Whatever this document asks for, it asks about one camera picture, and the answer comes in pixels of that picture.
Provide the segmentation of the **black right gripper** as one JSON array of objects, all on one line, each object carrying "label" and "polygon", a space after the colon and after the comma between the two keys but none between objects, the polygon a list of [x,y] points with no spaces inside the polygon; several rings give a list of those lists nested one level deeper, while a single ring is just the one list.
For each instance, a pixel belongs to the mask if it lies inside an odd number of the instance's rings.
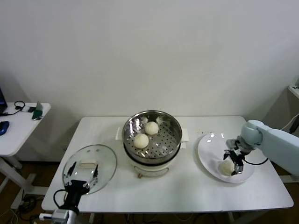
[{"label": "black right gripper", "polygon": [[223,159],[226,160],[230,156],[231,160],[234,163],[234,170],[231,175],[239,175],[243,172],[243,159],[244,154],[240,149],[230,150],[230,152],[226,152],[223,156]]}]

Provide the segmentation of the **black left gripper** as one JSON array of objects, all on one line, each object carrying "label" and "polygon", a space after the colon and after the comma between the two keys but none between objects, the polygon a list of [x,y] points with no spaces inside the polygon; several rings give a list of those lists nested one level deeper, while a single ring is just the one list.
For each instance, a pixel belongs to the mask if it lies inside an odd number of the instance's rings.
[{"label": "black left gripper", "polygon": [[65,167],[63,171],[63,183],[67,192],[64,209],[77,208],[81,197],[89,193],[90,188],[93,188],[98,183],[98,164],[87,164],[84,171],[84,181],[72,180],[76,164],[77,162],[75,161],[68,169]]}]

